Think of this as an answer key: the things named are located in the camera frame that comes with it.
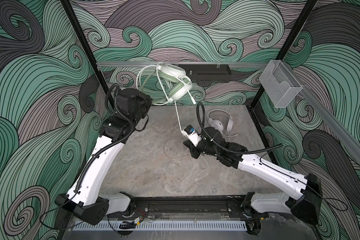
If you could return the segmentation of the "mint green headphones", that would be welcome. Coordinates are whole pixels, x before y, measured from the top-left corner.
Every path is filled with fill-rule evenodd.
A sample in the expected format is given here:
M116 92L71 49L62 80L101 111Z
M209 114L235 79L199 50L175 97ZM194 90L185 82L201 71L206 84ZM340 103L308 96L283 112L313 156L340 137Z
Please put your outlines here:
M154 69L154 71L150 73L149 76L142 83L141 77L146 69ZM175 65L159 62L156 65L148 65L146 67L143 67L138 72L138 75L136 77L136 88L139 91L144 92L144 84L154 74L156 74L156 77L158 79L160 85L159 89L162 90L164 93L163 100L154 100L154 98L151 97L153 100L152 104L154 106L163 106L169 103L175 103L176 101L180 100L185 94L188 94L190 96L191 101L194 105L196 104L196 100L190 92L193 87L191 79L187 76L187 73L184 69Z

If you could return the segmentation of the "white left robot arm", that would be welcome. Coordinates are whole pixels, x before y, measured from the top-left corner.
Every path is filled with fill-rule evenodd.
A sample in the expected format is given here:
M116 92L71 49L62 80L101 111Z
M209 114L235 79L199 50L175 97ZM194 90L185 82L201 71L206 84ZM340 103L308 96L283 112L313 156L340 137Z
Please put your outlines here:
M99 192L112 162L137 130L139 121L148 118L152 105L150 96L136 88L121 89L118 84L110 87L106 97L114 99L114 106L103 121L95 148L74 185L55 199L60 208L91 225L107 215L132 211L133 196L118 193L101 197Z

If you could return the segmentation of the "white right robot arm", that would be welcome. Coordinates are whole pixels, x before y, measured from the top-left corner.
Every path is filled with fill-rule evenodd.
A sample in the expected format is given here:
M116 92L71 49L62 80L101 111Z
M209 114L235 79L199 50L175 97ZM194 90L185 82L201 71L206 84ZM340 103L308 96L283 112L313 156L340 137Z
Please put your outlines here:
M316 225L319 222L322 205L322 186L314 174L302 175L286 170L258 156L255 151L248 151L244 146L227 142L221 133L207 127L198 133L188 125L181 131L187 138L184 145L193 158L200 155L216 157L226 167L232 167L251 173L274 185L280 193L251 193L245 205L257 213L291 214L299 220Z

